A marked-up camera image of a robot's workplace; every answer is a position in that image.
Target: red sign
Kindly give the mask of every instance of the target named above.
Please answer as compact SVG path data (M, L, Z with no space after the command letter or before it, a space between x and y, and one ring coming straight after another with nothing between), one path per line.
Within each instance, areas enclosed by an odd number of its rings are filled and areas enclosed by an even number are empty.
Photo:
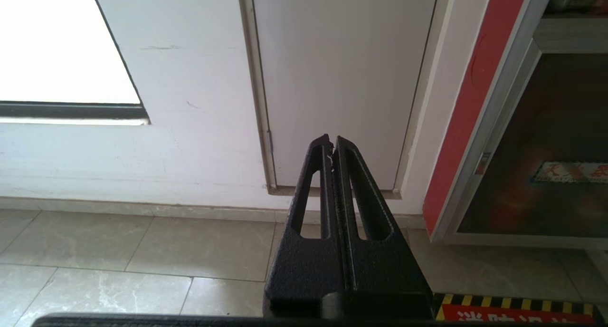
M461 305L442 305L442 308L448 321L595 323L593 316L584 314Z

